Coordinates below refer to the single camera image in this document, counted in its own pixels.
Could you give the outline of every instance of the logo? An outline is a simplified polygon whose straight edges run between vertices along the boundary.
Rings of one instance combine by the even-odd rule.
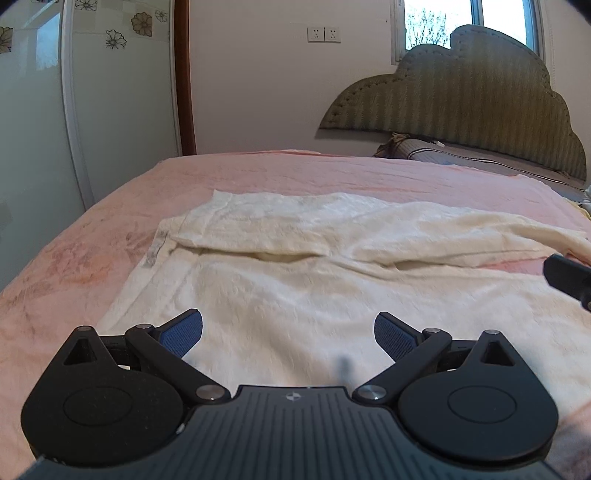
[[[285,397],[287,400],[291,402],[298,401],[300,398],[302,398],[302,396],[298,392],[288,393]]]

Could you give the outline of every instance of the pink bedsheet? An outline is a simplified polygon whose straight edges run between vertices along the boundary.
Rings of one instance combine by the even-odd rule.
[[[214,189],[422,200],[516,213],[591,233],[591,222],[575,207],[523,176],[295,151],[166,160],[92,207],[0,293],[0,478],[16,477],[33,461],[20,429],[20,410],[61,343],[74,327],[98,322],[145,254],[159,221],[208,201]],[[493,268],[541,274],[542,261]],[[590,441],[581,428],[582,422],[591,424],[590,417],[591,404],[561,420],[550,462],[568,479],[582,480],[590,473],[591,453],[578,458],[568,453],[574,439]]]

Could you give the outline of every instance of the electrical outlet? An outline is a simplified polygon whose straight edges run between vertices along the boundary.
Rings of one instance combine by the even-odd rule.
[[[324,28],[324,41],[331,41],[340,43],[340,30],[339,27],[325,27]]]
[[[308,41],[324,41],[324,27],[308,27]]]

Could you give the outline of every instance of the bed headboard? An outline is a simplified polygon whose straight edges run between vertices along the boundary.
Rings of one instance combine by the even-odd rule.
[[[569,110],[534,52],[478,25],[455,29],[450,45],[418,45],[395,73],[354,83],[320,128],[424,135],[586,179]]]

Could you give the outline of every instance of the floral wall tile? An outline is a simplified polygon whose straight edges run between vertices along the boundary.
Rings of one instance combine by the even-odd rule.
[[[135,14],[131,19],[131,24],[134,32],[138,35],[152,36],[152,15],[148,15],[146,12]]]
[[[157,41],[168,41],[168,22],[154,20],[152,25],[152,39]]]
[[[148,15],[153,17],[155,14],[155,10],[156,9],[150,4],[144,4],[144,3],[140,3],[140,2],[135,4],[135,13],[137,13],[137,14],[145,12]]]
[[[148,2],[150,5],[153,5],[158,10],[162,10],[163,12],[168,12],[170,9],[170,0],[138,0]]]
[[[75,9],[74,10],[74,32],[76,33],[96,33],[96,15],[98,12],[93,10]]]
[[[74,8],[76,10],[86,10],[96,12],[98,0],[76,0]]]
[[[154,16],[156,20],[159,22],[167,22],[168,21],[168,14],[163,10],[156,10]]]
[[[116,30],[123,35],[128,33],[124,32],[121,28],[125,18],[125,13],[121,10],[112,10],[110,8],[99,7],[99,9],[94,14],[96,15],[96,33],[104,35],[106,30]]]
[[[121,15],[121,28],[117,28],[117,31],[121,32],[127,38],[129,38],[128,35],[130,35],[132,37],[137,35],[137,33],[135,33],[135,31],[134,31],[134,26],[131,23],[131,19],[134,17],[134,15],[135,15],[135,12],[132,14],[124,12]]]
[[[135,2],[131,2],[128,0],[121,0],[121,5],[123,6],[123,12],[128,14],[135,15],[137,13],[135,9]]]
[[[0,53],[8,53],[12,51],[12,33],[13,28],[0,27]]]
[[[125,39],[125,37],[120,33],[117,32],[115,30],[107,30],[107,39],[106,39],[106,47],[110,48],[111,50],[117,49],[119,50],[120,48],[123,49],[125,48],[125,44],[127,43],[127,40]]]
[[[100,0],[101,8],[109,8],[111,10],[123,10],[122,0]]]

